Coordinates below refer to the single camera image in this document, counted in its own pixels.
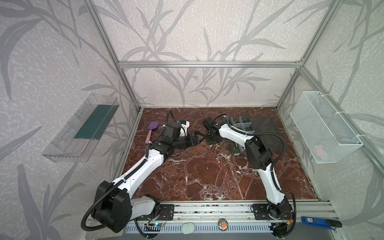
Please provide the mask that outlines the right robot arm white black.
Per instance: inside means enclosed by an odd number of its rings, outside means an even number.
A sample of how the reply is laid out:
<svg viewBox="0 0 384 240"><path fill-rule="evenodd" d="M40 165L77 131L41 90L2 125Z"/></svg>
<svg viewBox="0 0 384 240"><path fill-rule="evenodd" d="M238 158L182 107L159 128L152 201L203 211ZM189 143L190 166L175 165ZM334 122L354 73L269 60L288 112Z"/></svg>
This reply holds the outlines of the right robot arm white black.
<svg viewBox="0 0 384 240"><path fill-rule="evenodd" d="M257 170L263 182L268 203L268 214L272 219L280 219L284 213L292 208L289 204L284 191L281 189L275 175L275 165L283 157L286 143L282 136L275 133L251 133L241 130L223 121L217 123L212 119L203 121L203 126L207 129L205 135L208 144L216 144L223 139L228 139L240 145L246 151L249 164ZM263 142L261 136L270 135L281 140L283 148L280 155L273 160L273 153L270 147Z"/></svg>

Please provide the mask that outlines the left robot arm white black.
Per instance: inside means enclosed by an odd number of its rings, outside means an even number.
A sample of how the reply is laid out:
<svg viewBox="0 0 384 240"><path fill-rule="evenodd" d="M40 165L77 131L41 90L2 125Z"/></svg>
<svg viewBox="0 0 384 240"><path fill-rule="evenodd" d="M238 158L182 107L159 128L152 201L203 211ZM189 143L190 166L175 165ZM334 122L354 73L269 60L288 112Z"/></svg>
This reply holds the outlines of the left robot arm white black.
<svg viewBox="0 0 384 240"><path fill-rule="evenodd" d="M128 222L141 216L159 215L160 202L155 197L134 199L133 195L149 175L160 167L175 150L186 150L200 144L206 135L177 130L163 131L146 147L145 155L127 172L112 182L103 181L97 188L94 203L86 211L81 228L91 232L108 228L114 233L124 229Z"/></svg>

